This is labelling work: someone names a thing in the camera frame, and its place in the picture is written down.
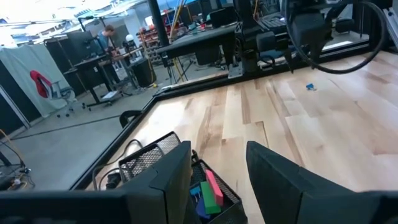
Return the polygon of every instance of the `black cable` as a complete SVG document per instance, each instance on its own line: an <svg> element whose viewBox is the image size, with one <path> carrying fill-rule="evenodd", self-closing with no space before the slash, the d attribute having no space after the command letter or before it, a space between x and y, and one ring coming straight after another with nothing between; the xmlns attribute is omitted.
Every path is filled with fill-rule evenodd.
<svg viewBox="0 0 398 224"><path fill-rule="evenodd" d="M360 4L364 4L365 6L369 6L377 14L377 17L379 18L380 25L381 25L381 40L379 41L378 45L374 49L374 52L368 58L366 58L363 62L357 64L356 66L354 66L352 68L344 69L344 70L334 70L334 69L322 67L321 65L319 65L319 64L313 62L311 59L309 59L308 56L304 53L304 51L300 47L300 45L295 40L294 35L293 35L292 25L291 25L292 21L291 21L289 3L290 3L290 1L287 1L284 4L284 12L285 12L285 16L286 16L285 19L286 19L287 33L290 36L290 39L291 39L294 47L296 48L297 53L300 55L300 57L307 64L313 66L314 68L319 69L320 71L327 72L327 73L330 73L330 74L336 74L336 75L341 75L341 74L346 74L346 73L357 71L360 68L362 68L365 65L367 65L370 61L372 61L375 58L375 56L381 51L381 49L383 48L384 44L386 43L386 40L387 40L387 37L386 37L386 35L387 35L387 24L386 24L386 20L384 18L384 14L381 11L381 9L378 8L374 3L371 3L371 2L365 2L365 1L358 2Z"/></svg>
<svg viewBox="0 0 398 224"><path fill-rule="evenodd" d="M115 159L114 161L109 162L109 163L107 163L107 164L105 164L105 165L95 167L95 168L93 169L93 172L91 173L91 178L92 178L92 180L93 180L94 190L98 190L98 188L97 188L97 182L96 182L96 179L95 179L96 171L99 170L99 169L102 169L102 168L104 168L104 167L106 167L106 166L112 165L112 164L114 164L115 162L119 161L119 160L125 155L125 153L126 153L127 150L129 149L129 146L130 146L131 143L133 143L133 142L137 142L137 144L139 145L139 147L140 147L140 148L143 148L141 142L138 141L137 139L130 140L130 141L127 143L126 147L124 148L123 153L122 153L117 159Z"/></svg>
<svg viewBox="0 0 398 224"><path fill-rule="evenodd" d="M98 190L99 191L101 191L101 184L102 184L102 181L105 179L105 177L108 176L108 174L110 174L111 172L116 171L116 170L120 170L120 169L118 167L117 168L113 168L113 169L107 171L107 173L105 173L104 176L101 177L101 180L99 181L99 185L98 185Z"/></svg>
<svg viewBox="0 0 398 224"><path fill-rule="evenodd" d="M6 166L4 164L0 165L0 167L12 167L12 166L18 166L20 167L21 164L11 164L10 166ZM17 176L17 172L15 172L15 170L13 169L12 172L14 173L14 176Z"/></svg>
<svg viewBox="0 0 398 224"><path fill-rule="evenodd" d="M36 187L36 183L32 180L32 177L30 175L26 175L26 177L27 177L27 181L32 186L32 189L34 189Z"/></svg>
<svg viewBox="0 0 398 224"><path fill-rule="evenodd" d="M9 148L12 152L14 152L15 153L15 155L17 155L17 157L18 157L18 159L19 159L19 162L20 162L20 165L21 166L24 166L25 165L25 162L22 160L22 158L20 157L20 155L15 151L15 150L13 150L11 147L9 147L5 142L1 142L1 145L0 146L2 146L2 145L5 145L7 148Z"/></svg>

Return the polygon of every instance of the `wire mesh basket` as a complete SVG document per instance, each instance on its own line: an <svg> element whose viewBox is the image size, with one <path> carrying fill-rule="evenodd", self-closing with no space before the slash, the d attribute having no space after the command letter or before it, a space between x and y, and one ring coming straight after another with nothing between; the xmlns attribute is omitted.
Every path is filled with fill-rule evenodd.
<svg viewBox="0 0 398 224"><path fill-rule="evenodd" d="M206 181L206 170L210 170L214 173L216 182L224 195L224 205L221 207L221 213L212 215L209 220L201 218L201 223L247 223L248 218L244 212L241 198L239 198L239 196L203 160L199 160L192 164L191 188L197 186L200 182ZM197 202L195 199L191 197L191 200L194 207L196 207Z"/></svg>
<svg viewBox="0 0 398 224"><path fill-rule="evenodd" d="M139 151L119 161L119 168L123 182L135 176L156 163L160 158L181 143L174 132L170 132L160 139L143 147Z"/></svg>

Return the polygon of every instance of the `office chair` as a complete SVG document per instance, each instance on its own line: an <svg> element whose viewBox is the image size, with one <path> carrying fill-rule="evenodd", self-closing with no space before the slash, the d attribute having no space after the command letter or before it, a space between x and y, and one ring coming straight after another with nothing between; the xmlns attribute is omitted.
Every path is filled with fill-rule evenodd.
<svg viewBox="0 0 398 224"><path fill-rule="evenodd" d="M41 97L49 100L63 99L67 102L68 111L73 111L73 102L75 100L70 99L70 96L73 93L72 87L68 86L61 88L60 81L51 83L42 74L35 70L30 71L30 77L35 82L37 92Z"/></svg>

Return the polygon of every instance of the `small blue object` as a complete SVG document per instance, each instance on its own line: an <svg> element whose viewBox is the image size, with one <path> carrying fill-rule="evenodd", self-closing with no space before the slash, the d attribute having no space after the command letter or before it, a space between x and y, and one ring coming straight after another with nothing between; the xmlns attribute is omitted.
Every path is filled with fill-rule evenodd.
<svg viewBox="0 0 398 224"><path fill-rule="evenodd" d="M192 188L189 192L191 193L192 196L195 196L195 195L199 194L200 193L200 186Z"/></svg>
<svg viewBox="0 0 398 224"><path fill-rule="evenodd" d="M201 197L199 199L198 205L197 205L197 214L202 217L202 218L206 218L206 219L210 219L210 215L206 214L206 210L205 210L205 201L203 200L203 197Z"/></svg>
<svg viewBox="0 0 398 224"><path fill-rule="evenodd" d="M312 83L306 85L305 87L307 87L307 90L317 90Z"/></svg>

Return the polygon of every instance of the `light wood platform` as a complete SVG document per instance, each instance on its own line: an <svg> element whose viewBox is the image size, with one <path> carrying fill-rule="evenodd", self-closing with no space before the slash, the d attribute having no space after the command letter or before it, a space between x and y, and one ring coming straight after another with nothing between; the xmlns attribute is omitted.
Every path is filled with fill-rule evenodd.
<svg viewBox="0 0 398 224"><path fill-rule="evenodd" d="M347 75L304 68L161 101L129 140L146 145L173 130L241 196L250 223L263 221L246 168L248 140L351 190L398 190L398 56L380 53Z"/></svg>
<svg viewBox="0 0 398 224"><path fill-rule="evenodd" d="M173 87L177 87L177 86L184 86L184 85L187 85L187 84L190 84L190 83L199 82L199 81L203 81L203 80L207 80L207 79L211 79L211 78L227 77L227 76L228 76L228 71L225 70L225 71L220 71L220 72L217 72L217 73L214 73L214 74L211 74L211 75L207 75L205 77L194 78L194 79L191 79L191 80L188 80L188 81L185 81L185 82L180 82L180 83L177 83L177 84L168 85L168 86L163 87L162 89L173 88Z"/></svg>

